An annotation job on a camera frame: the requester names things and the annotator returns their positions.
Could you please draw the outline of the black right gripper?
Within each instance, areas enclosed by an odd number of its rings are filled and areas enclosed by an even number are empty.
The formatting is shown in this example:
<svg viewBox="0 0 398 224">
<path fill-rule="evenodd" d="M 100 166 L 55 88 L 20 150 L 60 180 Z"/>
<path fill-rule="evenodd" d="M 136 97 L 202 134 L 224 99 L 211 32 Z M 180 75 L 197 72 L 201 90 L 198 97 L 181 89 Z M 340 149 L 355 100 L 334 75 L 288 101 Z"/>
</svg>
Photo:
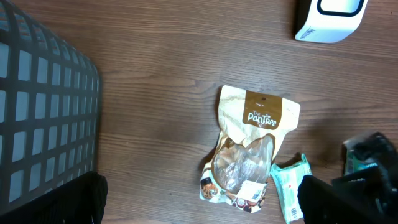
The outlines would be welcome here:
<svg viewBox="0 0 398 224">
<path fill-rule="evenodd" d="M 332 186 L 348 192 L 361 203 L 382 215 L 397 214 L 397 149 L 380 132 L 366 132 L 343 142 L 342 148 L 353 149 L 361 161 L 372 159 L 377 166 L 343 175 Z"/>
</svg>

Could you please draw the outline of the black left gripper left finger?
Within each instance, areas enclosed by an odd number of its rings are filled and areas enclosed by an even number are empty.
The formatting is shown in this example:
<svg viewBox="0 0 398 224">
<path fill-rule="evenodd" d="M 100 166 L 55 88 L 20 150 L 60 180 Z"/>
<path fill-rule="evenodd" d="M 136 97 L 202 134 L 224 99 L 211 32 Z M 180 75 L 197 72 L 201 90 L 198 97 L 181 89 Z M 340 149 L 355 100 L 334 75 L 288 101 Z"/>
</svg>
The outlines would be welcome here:
<svg viewBox="0 0 398 224">
<path fill-rule="evenodd" d="M 90 171 L 1 215 L 1 224 L 101 224 L 107 194 L 106 177 Z"/>
</svg>

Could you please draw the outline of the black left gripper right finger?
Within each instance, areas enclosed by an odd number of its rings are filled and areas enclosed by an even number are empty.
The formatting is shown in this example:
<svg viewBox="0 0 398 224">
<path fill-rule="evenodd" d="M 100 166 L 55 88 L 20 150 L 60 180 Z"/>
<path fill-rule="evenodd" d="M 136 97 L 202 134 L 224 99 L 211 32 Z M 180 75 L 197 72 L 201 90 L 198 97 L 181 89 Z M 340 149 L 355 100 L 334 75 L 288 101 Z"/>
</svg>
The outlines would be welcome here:
<svg viewBox="0 0 398 224">
<path fill-rule="evenodd" d="M 305 224 L 397 224 L 397 218 L 379 214 L 312 175 L 299 185 L 298 201 Z"/>
</svg>

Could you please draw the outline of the teal tissue pack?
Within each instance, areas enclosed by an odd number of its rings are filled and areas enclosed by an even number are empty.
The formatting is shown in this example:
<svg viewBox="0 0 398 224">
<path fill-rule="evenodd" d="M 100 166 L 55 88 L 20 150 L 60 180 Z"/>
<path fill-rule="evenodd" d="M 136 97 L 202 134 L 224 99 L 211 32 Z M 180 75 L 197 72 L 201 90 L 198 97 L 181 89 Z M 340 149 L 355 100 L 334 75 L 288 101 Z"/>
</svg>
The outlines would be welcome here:
<svg viewBox="0 0 398 224">
<path fill-rule="evenodd" d="M 361 161 L 354 155 L 353 149 L 346 149 L 346 161 L 343 175 L 350 175 L 374 166 L 377 166 L 377 164 L 372 159 Z"/>
</svg>

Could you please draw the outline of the teal wet wipes pack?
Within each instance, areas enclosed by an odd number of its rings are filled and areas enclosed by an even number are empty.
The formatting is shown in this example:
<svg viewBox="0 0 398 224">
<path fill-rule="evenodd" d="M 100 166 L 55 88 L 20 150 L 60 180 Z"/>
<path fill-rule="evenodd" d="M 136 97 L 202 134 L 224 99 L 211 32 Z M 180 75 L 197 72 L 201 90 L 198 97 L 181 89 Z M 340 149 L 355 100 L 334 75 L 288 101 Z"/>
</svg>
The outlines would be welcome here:
<svg viewBox="0 0 398 224">
<path fill-rule="evenodd" d="M 305 154 L 298 153 L 289 166 L 271 166 L 271 176 L 279 197 L 280 208 L 287 224 L 303 218 L 298 199 L 298 189 L 305 175 L 312 175 Z"/>
</svg>

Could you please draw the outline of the beige dried mushroom bag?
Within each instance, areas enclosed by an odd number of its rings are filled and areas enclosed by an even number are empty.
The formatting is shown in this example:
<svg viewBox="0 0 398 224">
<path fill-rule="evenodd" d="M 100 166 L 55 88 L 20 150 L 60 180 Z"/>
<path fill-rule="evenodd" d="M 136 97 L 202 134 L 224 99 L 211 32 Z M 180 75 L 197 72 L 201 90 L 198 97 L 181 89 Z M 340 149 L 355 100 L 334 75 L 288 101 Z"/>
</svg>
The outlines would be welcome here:
<svg viewBox="0 0 398 224">
<path fill-rule="evenodd" d="M 285 136 L 299 123 L 300 105 L 286 98 L 228 85 L 218 102 L 220 135 L 203 168 L 200 199 L 249 213 L 265 201 L 271 165 Z"/>
</svg>

